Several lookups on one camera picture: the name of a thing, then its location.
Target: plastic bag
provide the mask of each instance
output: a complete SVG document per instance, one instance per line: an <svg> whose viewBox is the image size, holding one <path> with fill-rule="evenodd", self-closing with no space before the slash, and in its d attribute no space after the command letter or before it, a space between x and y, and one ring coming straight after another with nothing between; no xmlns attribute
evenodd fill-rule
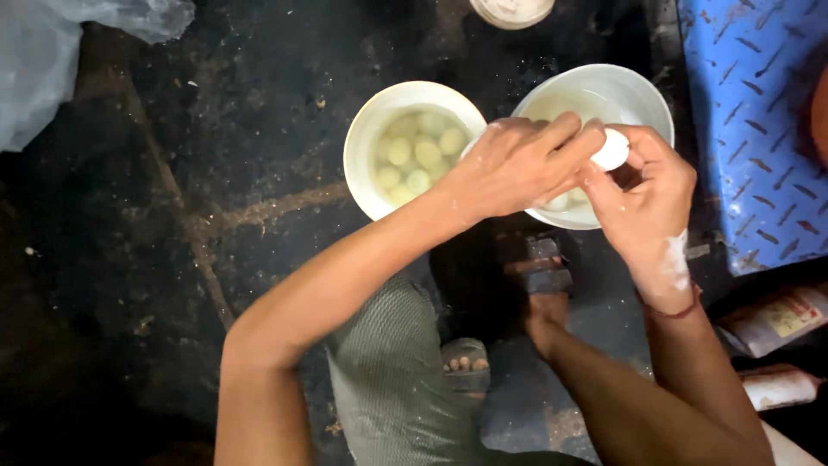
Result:
<svg viewBox="0 0 828 466"><path fill-rule="evenodd" d="M71 100L81 22L155 43L194 17L191 0L0 0L0 152L23 150Z"/></svg>

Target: concrete floor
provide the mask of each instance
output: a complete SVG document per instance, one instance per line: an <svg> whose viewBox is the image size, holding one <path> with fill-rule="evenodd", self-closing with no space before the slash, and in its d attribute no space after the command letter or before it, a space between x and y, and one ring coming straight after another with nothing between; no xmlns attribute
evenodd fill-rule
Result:
<svg viewBox="0 0 828 466"><path fill-rule="evenodd" d="M490 27L463 0L198 4L187 33L165 45L89 25L75 100L24 154L2 158L49 306L145 413L141 426L187 426L133 430L146 438L128 456L172 440L209 443L227 328L368 223L344 184L341 149L381 89L435 80L492 120L561 71L616 63L658 85L677 148L697 160L673 2L559 2L520 32ZM691 246L703 255L691 268L711 303L749 279L722 276L715 214L697 196ZM575 279L572 331L651 375L633 286L600 231L560 231L523 214L486 221L410 272L443 304L444 340L489 345L484 442L596 460L571 398L512 331L514 303L485 298L497 289L496 238L514 231L559 239ZM321 347L300 373L319 464L352 464Z"/></svg>

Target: orange object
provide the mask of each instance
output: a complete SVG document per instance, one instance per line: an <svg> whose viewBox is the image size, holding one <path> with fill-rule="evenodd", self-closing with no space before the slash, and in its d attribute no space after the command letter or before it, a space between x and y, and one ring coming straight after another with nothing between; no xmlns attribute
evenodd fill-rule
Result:
<svg viewBox="0 0 828 466"><path fill-rule="evenodd" d="M811 107L811 135L822 164L828 167L828 67L822 71L820 83L816 85Z"/></svg>

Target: diamond plate pattern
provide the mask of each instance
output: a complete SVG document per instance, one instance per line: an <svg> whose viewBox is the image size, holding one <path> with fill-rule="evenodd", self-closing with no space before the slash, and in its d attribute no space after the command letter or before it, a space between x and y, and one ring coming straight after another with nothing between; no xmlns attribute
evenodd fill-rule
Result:
<svg viewBox="0 0 828 466"><path fill-rule="evenodd" d="M808 109L828 0L678 0L705 179L734 275L828 254L828 176Z"/></svg>

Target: leg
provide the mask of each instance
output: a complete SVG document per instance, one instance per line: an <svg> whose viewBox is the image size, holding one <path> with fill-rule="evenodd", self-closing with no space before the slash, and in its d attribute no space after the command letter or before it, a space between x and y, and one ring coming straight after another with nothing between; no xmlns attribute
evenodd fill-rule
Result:
<svg viewBox="0 0 828 466"><path fill-rule="evenodd" d="M329 337L336 407L360 466L484 462L471 405L443 374L435 319L396 275Z"/></svg>

